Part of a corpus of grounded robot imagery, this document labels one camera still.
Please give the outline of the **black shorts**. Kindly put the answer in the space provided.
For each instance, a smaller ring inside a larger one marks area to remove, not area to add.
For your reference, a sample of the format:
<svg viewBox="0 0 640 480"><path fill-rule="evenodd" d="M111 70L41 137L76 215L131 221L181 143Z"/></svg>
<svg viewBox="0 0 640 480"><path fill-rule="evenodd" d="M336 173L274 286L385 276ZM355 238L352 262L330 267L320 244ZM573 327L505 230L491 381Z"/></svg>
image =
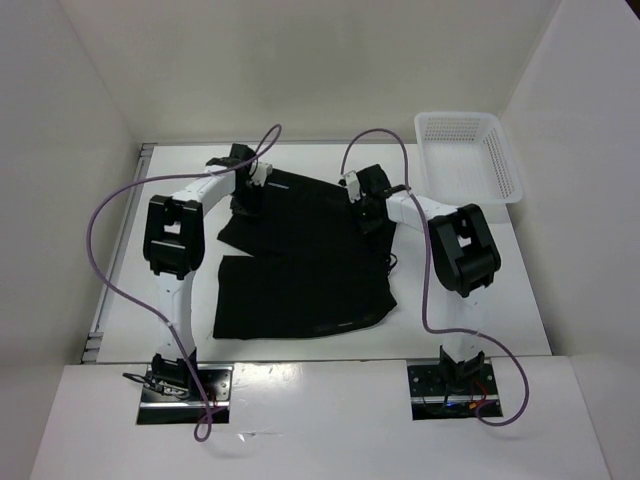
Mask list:
<svg viewBox="0 0 640 480"><path fill-rule="evenodd" d="M379 324L397 305L396 231L363 233L339 186L274 170L258 218L233 216L219 241L216 339L311 339Z"/></svg>

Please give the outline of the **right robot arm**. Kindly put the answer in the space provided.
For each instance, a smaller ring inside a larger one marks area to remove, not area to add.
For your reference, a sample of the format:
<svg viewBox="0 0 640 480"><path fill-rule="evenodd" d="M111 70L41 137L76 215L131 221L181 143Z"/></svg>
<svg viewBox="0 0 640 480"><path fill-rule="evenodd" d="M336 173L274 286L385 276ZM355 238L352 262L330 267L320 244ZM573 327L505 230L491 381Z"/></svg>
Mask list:
<svg viewBox="0 0 640 480"><path fill-rule="evenodd" d="M410 227L424 236L422 298L424 329L441 338L438 378L446 393L460 393L480 374L485 361L476 337L484 315L487 288L501 268L501 257L482 209L455 207L393 187L378 165L342 175L351 210L365 234L386 221ZM439 327L428 319L431 277L448 292L447 317Z"/></svg>

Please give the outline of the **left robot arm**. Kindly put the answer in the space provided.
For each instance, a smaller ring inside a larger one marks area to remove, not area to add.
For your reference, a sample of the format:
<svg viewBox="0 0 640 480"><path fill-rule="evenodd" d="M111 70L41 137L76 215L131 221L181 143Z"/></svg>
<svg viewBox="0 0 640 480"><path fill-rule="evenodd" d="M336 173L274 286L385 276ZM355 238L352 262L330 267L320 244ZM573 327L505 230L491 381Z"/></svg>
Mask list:
<svg viewBox="0 0 640 480"><path fill-rule="evenodd" d="M271 173L272 166L259 161L256 151L234 143L227 156L206 163L201 177L149 201L143 257L155 276L155 309L168 332L153 356L148 381L165 395L185 400L199 394L192 290L205 256L205 217L226 197L233 212L256 216Z"/></svg>

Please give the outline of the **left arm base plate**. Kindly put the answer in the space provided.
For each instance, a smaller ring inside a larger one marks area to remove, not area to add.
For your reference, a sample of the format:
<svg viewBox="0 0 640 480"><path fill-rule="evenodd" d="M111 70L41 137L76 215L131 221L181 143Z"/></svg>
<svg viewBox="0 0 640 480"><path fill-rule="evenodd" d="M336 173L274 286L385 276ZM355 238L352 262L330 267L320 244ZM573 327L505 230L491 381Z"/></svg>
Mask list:
<svg viewBox="0 0 640 480"><path fill-rule="evenodd" d="M234 367L231 364L199 364L214 424L228 424ZM125 373L125 378L142 386L137 425L195 425L205 420L205 403L197 389L193 391L170 386L151 379L151 368L145 375Z"/></svg>

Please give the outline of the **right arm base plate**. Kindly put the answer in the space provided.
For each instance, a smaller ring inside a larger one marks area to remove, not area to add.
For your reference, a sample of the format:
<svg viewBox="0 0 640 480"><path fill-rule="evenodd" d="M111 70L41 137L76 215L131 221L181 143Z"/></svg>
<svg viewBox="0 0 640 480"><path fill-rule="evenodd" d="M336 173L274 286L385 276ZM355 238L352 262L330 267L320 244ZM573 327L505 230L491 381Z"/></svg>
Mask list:
<svg viewBox="0 0 640 480"><path fill-rule="evenodd" d="M413 421L502 418L494 370L485 362L475 379L448 386L436 360L409 361L406 365Z"/></svg>

